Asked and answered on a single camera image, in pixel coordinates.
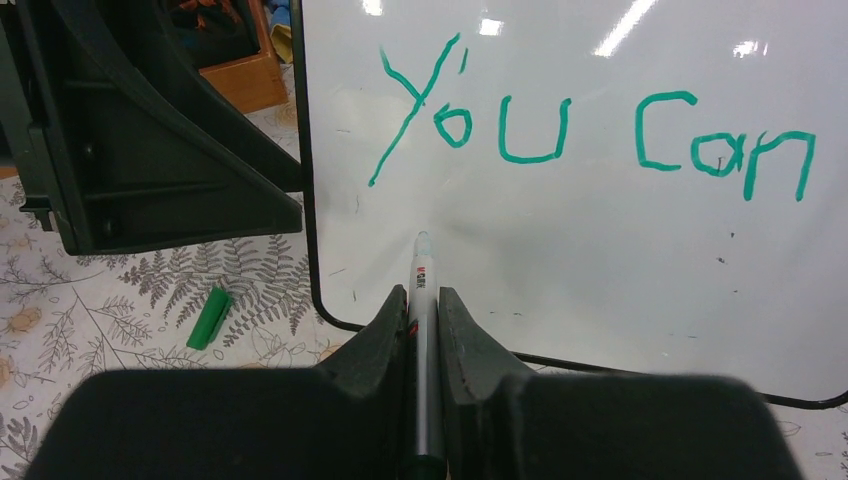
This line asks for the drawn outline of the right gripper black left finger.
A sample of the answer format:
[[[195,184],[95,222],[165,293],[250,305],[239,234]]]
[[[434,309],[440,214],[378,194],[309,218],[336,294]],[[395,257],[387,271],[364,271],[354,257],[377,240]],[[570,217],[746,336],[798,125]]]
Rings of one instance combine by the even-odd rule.
[[[312,367],[113,370],[67,398],[29,479],[392,479],[406,291]]]

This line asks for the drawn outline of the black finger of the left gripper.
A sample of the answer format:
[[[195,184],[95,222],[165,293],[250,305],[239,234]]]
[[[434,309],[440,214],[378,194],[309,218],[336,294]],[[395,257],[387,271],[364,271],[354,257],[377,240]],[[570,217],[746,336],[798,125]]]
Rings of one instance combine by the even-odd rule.
[[[163,1],[17,3],[16,168],[72,255],[302,227],[299,162],[200,75]]]
[[[261,190],[303,189],[300,162],[200,75],[160,2],[51,5],[103,80],[158,125]]]

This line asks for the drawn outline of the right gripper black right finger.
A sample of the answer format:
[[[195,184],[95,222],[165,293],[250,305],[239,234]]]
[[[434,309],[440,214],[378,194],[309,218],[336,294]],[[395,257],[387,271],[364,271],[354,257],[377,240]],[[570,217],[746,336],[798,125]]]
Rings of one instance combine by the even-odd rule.
[[[438,333],[455,479],[798,479],[766,404],[701,375],[538,373],[441,289]]]

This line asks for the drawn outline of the green marker cap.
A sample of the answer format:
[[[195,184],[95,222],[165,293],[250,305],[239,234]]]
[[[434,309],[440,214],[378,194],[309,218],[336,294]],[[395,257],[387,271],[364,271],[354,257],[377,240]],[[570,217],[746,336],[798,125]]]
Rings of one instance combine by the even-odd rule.
[[[210,292],[198,319],[186,341],[194,350],[205,350],[216,338],[232,305],[228,292],[214,287]]]

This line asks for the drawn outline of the white whiteboard black frame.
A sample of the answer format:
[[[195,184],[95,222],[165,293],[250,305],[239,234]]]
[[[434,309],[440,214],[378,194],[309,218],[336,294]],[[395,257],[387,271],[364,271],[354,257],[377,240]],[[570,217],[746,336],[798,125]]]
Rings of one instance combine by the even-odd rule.
[[[312,297],[534,363],[847,401],[843,1],[295,1]]]

